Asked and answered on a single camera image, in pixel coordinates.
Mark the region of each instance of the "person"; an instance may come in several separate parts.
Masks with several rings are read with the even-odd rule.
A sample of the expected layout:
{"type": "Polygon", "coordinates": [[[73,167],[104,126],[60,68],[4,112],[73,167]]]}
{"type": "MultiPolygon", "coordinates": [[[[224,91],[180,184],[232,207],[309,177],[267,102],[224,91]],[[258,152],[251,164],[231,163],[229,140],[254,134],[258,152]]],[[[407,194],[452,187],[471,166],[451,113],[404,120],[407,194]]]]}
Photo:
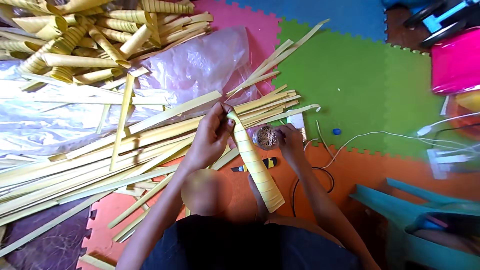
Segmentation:
{"type": "Polygon", "coordinates": [[[232,110],[218,102],[202,118],[191,148],[129,239],[116,269],[380,269],[313,173],[302,136],[291,124],[274,130],[317,224],[269,213],[251,177],[258,207],[255,222],[235,224],[199,215],[176,222],[182,184],[189,174],[220,158],[234,127],[226,118],[232,110]]]}

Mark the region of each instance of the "hand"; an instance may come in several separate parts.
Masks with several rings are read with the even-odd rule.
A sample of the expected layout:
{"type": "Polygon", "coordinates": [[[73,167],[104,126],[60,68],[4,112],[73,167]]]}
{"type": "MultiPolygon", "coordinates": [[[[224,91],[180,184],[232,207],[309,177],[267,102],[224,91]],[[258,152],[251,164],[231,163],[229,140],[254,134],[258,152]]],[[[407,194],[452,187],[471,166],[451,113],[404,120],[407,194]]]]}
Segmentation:
{"type": "Polygon", "coordinates": [[[206,116],[200,120],[192,146],[182,163],[192,169],[205,169],[220,158],[227,146],[227,139],[235,122],[226,118],[233,107],[217,102],[206,116]]]}
{"type": "Polygon", "coordinates": [[[273,129],[280,143],[282,156],[294,170],[308,164],[303,152],[303,136],[291,123],[273,129]]]}

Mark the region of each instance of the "green foam mat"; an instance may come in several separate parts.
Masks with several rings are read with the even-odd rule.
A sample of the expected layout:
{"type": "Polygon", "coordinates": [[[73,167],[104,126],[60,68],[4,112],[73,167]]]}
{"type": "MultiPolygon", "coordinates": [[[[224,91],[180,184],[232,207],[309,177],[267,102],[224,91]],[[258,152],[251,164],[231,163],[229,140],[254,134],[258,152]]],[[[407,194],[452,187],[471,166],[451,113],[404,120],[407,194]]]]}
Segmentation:
{"type": "MultiPolygon", "coordinates": [[[[445,119],[440,110],[445,97],[432,94],[431,59],[428,55],[400,49],[398,46],[385,46],[386,52],[386,114],[385,130],[417,136],[417,131],[426,125],[445,119]]],[[[436,125],[424,138],[434,138],[435,132],[451,128],[448,123],[436,125]]],[[[467,145],[474,142],[462,137],[455,131],[442,132],[437,136],[441,140],[450,140],[467,145]]],[[[432,147],[419,140],[385,136],[386,152],[391,155],[412,156],[426,159],[426,149],[432,147]]],[[[443,143],[442,145],[462,146],[443,143]]]]}
{"type": "MultiPolygon", "coordinates": [[[[310,30],[296,21],[283,20],[279,25],[280,43],[297,41],[310,30]]],[[[428,55],[322,30],[281,62],[278,70],[281,73],[272,83],[288,84],[288,89],[302,96],[294,108],[313,103],[322,107],[319,112],[303,113],[307,138],[319,137],[318,120],[325,141],[336,148],[356,135],[375,131],[415,137],[421,127],[441,119],[443,98],[430,92],[428,55]],[[340,128],[341,135],[334,135],[334,128],[340,128]]],[[[440,137],[467,141],[455,132],[440,137]]],[[[358,152],[366,149],[371,154],[378,151],[424,159],[430,146],[418,140],[371,134],[346,147],[349,151],[357,148],[358,152]]]]}

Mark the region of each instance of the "small glass jar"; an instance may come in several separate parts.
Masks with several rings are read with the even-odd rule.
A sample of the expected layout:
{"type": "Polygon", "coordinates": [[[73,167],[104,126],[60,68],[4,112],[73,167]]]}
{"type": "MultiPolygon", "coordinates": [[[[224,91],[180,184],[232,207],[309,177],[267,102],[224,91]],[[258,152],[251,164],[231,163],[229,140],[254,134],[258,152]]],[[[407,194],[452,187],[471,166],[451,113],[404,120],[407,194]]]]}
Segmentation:
{"type": "Polygon", "coordinates": [[[259,148],[269,151],[275,148],[278,148],[278,140],[273,132],[273,126],[266,124],[260,126],[257,130],[252,133],[253,144],[259,148]]]}

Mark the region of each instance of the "black shorts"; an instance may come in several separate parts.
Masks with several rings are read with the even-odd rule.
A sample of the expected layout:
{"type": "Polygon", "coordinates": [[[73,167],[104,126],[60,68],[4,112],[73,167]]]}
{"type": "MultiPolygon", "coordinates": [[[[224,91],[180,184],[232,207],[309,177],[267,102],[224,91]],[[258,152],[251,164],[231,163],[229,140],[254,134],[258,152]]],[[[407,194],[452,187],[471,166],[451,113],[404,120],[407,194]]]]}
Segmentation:
{"type": "Polygon", "coordinates": [[[361,266],[346,249],[304,229],[191,215],[165,230],[142,269],[357,270],[361,266]]]}

